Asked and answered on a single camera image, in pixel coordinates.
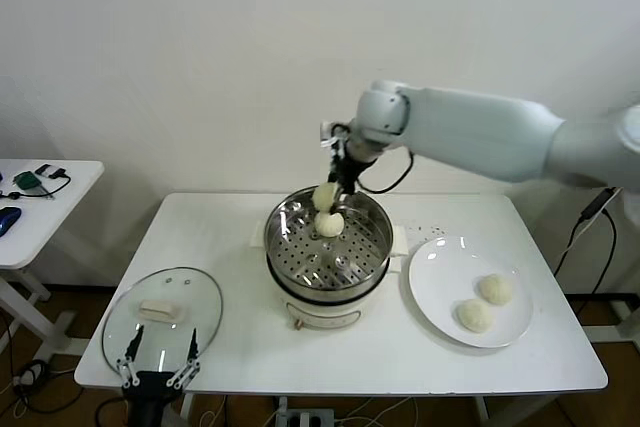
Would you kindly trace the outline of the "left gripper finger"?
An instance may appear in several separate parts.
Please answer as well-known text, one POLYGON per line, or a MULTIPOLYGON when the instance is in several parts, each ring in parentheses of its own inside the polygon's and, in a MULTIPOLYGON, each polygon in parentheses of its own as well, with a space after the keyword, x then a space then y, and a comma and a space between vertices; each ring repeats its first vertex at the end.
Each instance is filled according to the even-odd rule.
POLYGON ((116 359, 117 371, 122 380, 123 388, 138 387, 140 378, 135 368, 135 358, 144 334, 144 326, 136 327, 136 334, 129 342, 124 354, 116 359))
POLYGON ((186 363, 168 381, 168 388, 186 388, 200 371, 197 329, 193 328, 186 363))

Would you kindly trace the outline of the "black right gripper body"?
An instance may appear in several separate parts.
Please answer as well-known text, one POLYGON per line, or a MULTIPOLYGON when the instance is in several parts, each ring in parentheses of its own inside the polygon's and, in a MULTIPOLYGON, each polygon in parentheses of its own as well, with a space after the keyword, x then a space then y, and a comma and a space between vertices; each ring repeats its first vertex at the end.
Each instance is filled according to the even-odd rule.
POLYGON ((353 158, 347 151, 341 152, 338 149, 331 149, 330 167, 336 167, 338 182, 335 184, 338 186, 339 191, 353 195, 360 174, 373 166, 375 162, 375 157, 362 161, 353 158))

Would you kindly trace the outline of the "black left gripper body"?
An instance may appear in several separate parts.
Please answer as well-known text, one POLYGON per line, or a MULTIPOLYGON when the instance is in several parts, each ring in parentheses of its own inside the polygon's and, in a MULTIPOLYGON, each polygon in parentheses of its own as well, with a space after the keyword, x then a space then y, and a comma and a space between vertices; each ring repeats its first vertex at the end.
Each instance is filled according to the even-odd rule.
POLYGON ((167 405, 183 394, 181 386, 168 386, 171 372, 140 371, 139 384, 123 389, 128 402, 128 425, 133 427, 160 427, 167 405))

